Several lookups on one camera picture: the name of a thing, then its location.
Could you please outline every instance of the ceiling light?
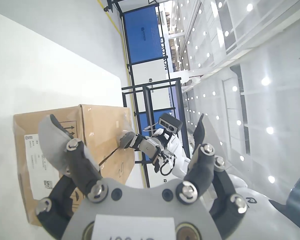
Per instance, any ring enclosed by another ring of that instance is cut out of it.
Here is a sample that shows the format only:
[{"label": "ceiling light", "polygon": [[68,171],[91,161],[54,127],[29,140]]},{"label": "ceiling light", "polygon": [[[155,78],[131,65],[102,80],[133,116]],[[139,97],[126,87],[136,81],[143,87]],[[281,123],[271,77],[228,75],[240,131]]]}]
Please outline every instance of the ceiling light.
[{"label": "ceiling light", "polygon": [[270,181],[270,183],[274,183],[276,181],[275,177],[273,176],[269,176],[268,180]]},{"label": "ceiling light", "polygon": [[266,129],[266,131],[267,131],[267,133],[269,134],[269,135],[272,135],[273,134],[273,127],[267,127],[267,129]]},{"label": "ceiling light", "polygon": [[211,2],[211,9],[212,9],[212,13],[213,13],[213,16],[214,18],[216,18],[218,16],[218,8],[217,8],[217,5],[215,2]]},{"label": "ceiling light", "polygon": [[262,79],[261,84],[263,86],[268,86],[270,84],[270,82],[271,82],[270,79],[268,77],[265,77]]},{"label": "ceiling light", "polygon": [[216,34],[218,36],[219,45],[220,45],[220,47],[222,47],[225,44],[225,37],[223,36],[222,30],[219,28],[216,28]]},{"label": "ceiling light", "polygon": [[247,5],[247,11],[250,12],[253,9],[253,5],[250,3]]}]

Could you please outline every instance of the blue display panel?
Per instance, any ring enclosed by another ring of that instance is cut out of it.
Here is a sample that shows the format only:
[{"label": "blue display panel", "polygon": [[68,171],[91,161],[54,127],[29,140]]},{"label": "blue display panel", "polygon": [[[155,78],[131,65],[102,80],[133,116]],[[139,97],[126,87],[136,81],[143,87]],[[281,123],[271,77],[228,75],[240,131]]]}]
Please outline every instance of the blue display panel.
[{"label": "blue display panel", "polygon": [[163,57],[156,7],[146,7],[124,14],[130,63]]}]

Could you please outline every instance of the barcode sticker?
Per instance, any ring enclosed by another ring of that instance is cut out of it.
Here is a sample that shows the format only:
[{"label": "barcode sticker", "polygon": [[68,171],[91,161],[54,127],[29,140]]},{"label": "barcode sticker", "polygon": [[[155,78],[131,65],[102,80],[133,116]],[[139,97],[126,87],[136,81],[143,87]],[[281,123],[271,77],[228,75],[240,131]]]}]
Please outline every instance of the barcode sticker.
[{"label": "barcode sticker", "polygon": [[41,200],[49,196],[59,181],[59,172],[44,157],[38,134],[25,135],[24,143],[32,196]]}]

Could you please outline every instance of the cable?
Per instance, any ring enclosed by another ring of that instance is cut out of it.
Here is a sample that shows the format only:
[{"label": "cable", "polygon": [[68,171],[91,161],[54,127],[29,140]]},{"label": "cable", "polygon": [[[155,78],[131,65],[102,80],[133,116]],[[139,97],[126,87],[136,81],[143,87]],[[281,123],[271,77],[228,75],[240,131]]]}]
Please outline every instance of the cable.
[{"label": "cable", "polygon": [[168,163],[168,160],[161,166],[161,168],[160,168],[160,173],[161,173],[161,175],[163,175],[163,176],[168,176],[171,172],[172,172],[172,170],[173,170],[173,168],[174,168],[174,166],[175,166],[175,163],[176,163],[176,157],[174,157],[174,159],[173,159],[173,166],[172,166],[172,168],[171,168],[171,170],[167,173],[167,174],[163,174],[162,173],[162,168],[166,165]]},{"label": "cable", "polygon": [[118,149],[119,149],[119,147],[117,147],[114,151],[112,151],[111,154],[110,154],[109,156],[107,156],[106,158],[104,158],[104,159],[99,163],[99,167],[100,167],[103,163],[105,163],[105,162],[107,161],[107,159],[108,159],[109,157],[111,157],[111,156],[113,155],[113,153],[115,153]]}]

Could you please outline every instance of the metal screw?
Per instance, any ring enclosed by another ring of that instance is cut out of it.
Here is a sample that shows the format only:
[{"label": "metal screw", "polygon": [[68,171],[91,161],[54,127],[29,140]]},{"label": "metal screw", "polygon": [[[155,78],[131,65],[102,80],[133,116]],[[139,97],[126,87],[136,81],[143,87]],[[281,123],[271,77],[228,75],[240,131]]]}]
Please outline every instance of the metal screw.
[{"label": "metal screw", "polygon": [[194,192],[194,190],[193,190],[193,188],[191,186],[184,186],[182,188],[182,193],[187,198],[192,198],[193,192]]},{"label": "metal screw", "polygon": [[98,180],[95,185],[91,188],[90,192],[88,193],[87,197],[89,201],[98,203],[103,201],[103,199],[108,195],[108,185]]},{"label": "metal screw", "polygon": [[179,193],[179,198],[186,204],[194,203],[198,198],[198,191],[196,187],[189,181],[183,181],[181,184],[182,189]]},{"label": "metal screw", "polygon": [[225,164],[224,160],[222,157],[216,157],[215,158],[215,163],[218,165],[218,166],[223,166]]},{"label": "metal screw", "polygon": [[69,150],[69,151],[74,151],[74,150],[76,150],[76,148],[78,147],[80,141],[81,141],[81,140],[78,139],[78,138],[73,138],[73,139],[71,139],[71,140],[67,143],[67,150]]},{"label": "metal screw", "polygon": [[210,144],[206,144],[203,146],[203,149],[205,150],[205,152],[207,153],[212,153],[213,152],[213,146]]},{"label": "metal screw", "polygon": [[42,200],[39,201],[35,213],[38,216],[42,212],[49,212],[52,207],[52,202],[49,198],[43,198]]},{"label": "metal screw", "polygon": [[248,205],[247,205],[245,199],[241,195],[239,195],[237,193],[232,194],[230,196],[230,201],[233,202],[237,206],[238,213],[244,214],[247,211]]}]

